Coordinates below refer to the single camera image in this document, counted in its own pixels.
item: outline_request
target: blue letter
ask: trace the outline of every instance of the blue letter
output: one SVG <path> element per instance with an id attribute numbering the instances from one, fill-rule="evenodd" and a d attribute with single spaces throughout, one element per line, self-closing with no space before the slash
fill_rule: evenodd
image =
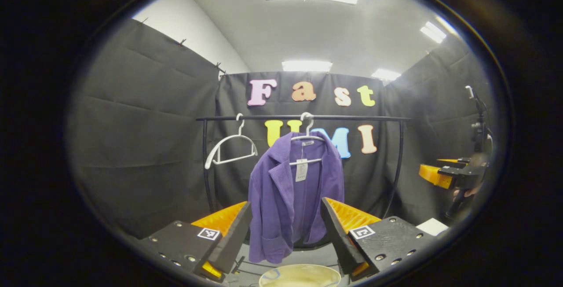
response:
<path id="1" fill-rule="evenodd" d="M 321 132 L 326 137 L 330 138 L 324 129 L 312 129 L 311 132 Z M 346 127 L 338 127 L 336 131 L 334 131 L 334 135 L 332 135 L 332 139 L 330 141 L 336 149 L 338 149 L 338 153 L 340 154 L 340 158 L 348 158 L 350 157 L 350 152 L 348 152 L 348 130 Z"/>

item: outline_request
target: ceiling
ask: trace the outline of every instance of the ceiling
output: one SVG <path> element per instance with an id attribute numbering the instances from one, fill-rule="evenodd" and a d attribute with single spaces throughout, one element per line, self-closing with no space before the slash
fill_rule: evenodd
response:
<path id="1" fill-rule="evenodd" d="M 440 26 L 436 15 L 416 0 L 195 2 L 251 72 L 282 70 L 285 60 L 325 60 L 331 73 L 402 73 L 438 45 L 420 32 L 427 21 Z"/>

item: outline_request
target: clothing rack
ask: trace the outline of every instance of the clothing rack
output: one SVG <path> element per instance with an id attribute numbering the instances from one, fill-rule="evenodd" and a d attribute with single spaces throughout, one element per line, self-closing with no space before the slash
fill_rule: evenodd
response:
<path id="1" fill-rule="evenodd" d="M 399 149 L 398 149 L 398 159 L 397 159 L 397 170 L 395 173 L 395 180 L 393 180 L 393 188 L 391 191 L 391 198 L 389 204 L 386 208 L 384 219 L 391 207 L 391 202 L 395 195 L 395 189 L 397 187 L 398 175 L 401 171 L 402 164 L 402 145 L 403 145 L 403 131 L 404 123 L 410 121 L 410 118 L 406 117 L 379 117 L 379 116 L 318 116 L 314 115 L 312 117 L 314 120 L 338 120 L 338 121 L 381 121 L 381 122 L 398 122 L 399 129 Z M 203 165 L 205 165 L 205 160 L 207 159 L 207 122 L 208 121 L 236 121 L 236 116 L 221 116 L 221 117 L 200 117 L 196 118 L 196 121 L 203 121 Z M 241 116 L 239 120 L 301 120 L 301 115 L 283 115 L 283 116 Z M 209 209 L 211 212 L 215 212 L 215 207 L 211 201 L 211 190 L 209 188 L 209 175 L 207 169 L 203 167 L 203 181 L 205 182 L 205 192 L 207 193 L 207 203 L 209 204 Z"/>

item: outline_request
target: black fabric backdrop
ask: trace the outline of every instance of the black fabric backdrop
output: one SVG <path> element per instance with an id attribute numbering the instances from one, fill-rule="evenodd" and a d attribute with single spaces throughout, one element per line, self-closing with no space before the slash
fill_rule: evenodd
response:
<path id="1" fill-rule="evenodd" d="M 251 80 L 275 79 L 278 85 L 272 89 L 270 98 L 265 105 L 249 106 L 251 97 Z M 296 102 L 292 99 L 293 85 L 297 82 L 311 82 L 316 98 L 312 101 Z M 359 87 L 367 85 L 373 90 L 372 100 L 376 104 L 368 107 L 362 104 Z M 341 107 L 334 101 L 334 89 L 347 88 L 350 92 L 351 105 Z M 225 76 L 221 79 L 216 95 L 216 116 L 243 115 L 285 115 L 310 112 L 313 115 L 363 115 L 383 116 L 384 114 L 384 86 L 380 80 L 374 78 L 343 76 L 339 74 L 304 73 L 304 72 L 269 72 L 245 73 Z M 217 143 L 222 138 L 237 134 L 240 123 L 235 121 L 220 121 L 216 125 L 213 141 Z M 362 135 L 358 126 L 370 124 L 374 126 L 372 136 L 378 151 L 371 154 L 362 153 Z M 304 132 L 308 121 L 304 121 L 300 131 Z M 344 193 L 346 203 L 381 215 L 387 198 L 382 197 L 389 190 L 389 183 L 383 172 L 386 161 L 384 150 L 387 147 L 398 148 L 398 141 L 394 145 L 386 145 L 385 126 L 375 121 L 330 121 L 315 120 L 313 128 L 323 128 L 330 138 L 338 127 L 346 127 L 348 133 L 348 151 L 351 156 L 342 159 L 344 167 Z M 392 123 L 389 130 L 398 131 L 398 123 Z M 280 136 L 289 133 L 287 121 L 281 127 Z M 267 144 L 267 128 L 263 120 L 248 120 L 243 128 L 243 135 L 247 135 L 255 142 L 259 152 L 258 157 L 251 157 L 237 162 L 213 166 L 215 170 L 215 195 L 219 207 L 226 207 L 245 201 L 248 197 L 248 180 L 250 173 L 259 157 L 269 148 Z M 222 158 L 233 158 L 249 153 L 248 142 L 227 142 L 221 152 Z"/>
<path id="2" fill-rule="evenodd" d="M 218 73 L 135 20 L 124 22 L 84 69 L 70 118 L 79 180 L 131 235 L 209 213 L 203 130 L 195 118 L 215 111 Z"/>
<path id="3" fill-rule="evenodd" d="M 192 50 L 134 20 L 125 22 L 83 70 L 84 84 L 69 119 L 73 159 L 80 182 L 105 215 L 128 233 L 145 237 L 174 220 L 194 221 L 209 213 L 201 162 L 200 116 L 249 114 L 370 115 L 412 117 L 405 129 L 404 155 L 390 215 L 413 224 L 442 219 L 449 191 L 418 176 L 421 163 L 472 153 L 470 124 L 475 122 L 471 85 L 495 119 L 494 97 L 485 72 L 467 46 L 448 36 L 440 46 L 384 87 L 374 78 L 324 73 L 269 72 L 234 74 L 217 84 L 217 69 Z M 250 80 L 275 79 L 263 106 L 247 105 Z M 315 100 L 295 102 L 292 86 L 311 82 Z M 362 104 L 359 87 L 374 91 L 373 107 Z M 350 91 L 352 104 L 340 107 L 334 89 Z M 265 121 L 246 121 L 243 134 L 259 155 L 267 145 Z M 370 124 L 378 151 L 363 154 L 358 126 Z M 301 132 L 307 121 L 301 126 Z M 209 122 L 207 148 L 236 134 L 236 121 Z M 382 217 L 388 204 L 398 156 L 398 123 L 316 120 L 332 137 L 346 127 L 350 158 L 344 166 L 345 202 Z M 281 134 L 289 132 L 287 122 Z M 223 158 L 245 155 L 240 141 L 224 145 Z M 215 166 L 209 181 L 217 209 L 245 201 L 248 178 L 258 157 Z"/>

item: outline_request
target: pink letter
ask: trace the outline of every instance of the pink letter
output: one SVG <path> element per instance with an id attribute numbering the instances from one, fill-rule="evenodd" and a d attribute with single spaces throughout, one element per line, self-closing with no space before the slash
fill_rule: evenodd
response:
<path id="1" fill-rule="evenodd" d="M 373 144 L 372 130 L 373 126 L 371 125 L 358 126 L 358 131 L 362 132 L 362 141 L 364 142 L 362 153 L 364 154 L 375 153 L 377 151 L 377 147 Z"/>
<path id="2" fill-rule="evenodd" d="M 276 87 L 278 82 L 275 79 L 268 80 L 250 80 L 252 92 L 248 105 L 264 105 L 266 100 L 262 99 L 262 95 L 269 98 L 272 94 L 272 87 Z"/>

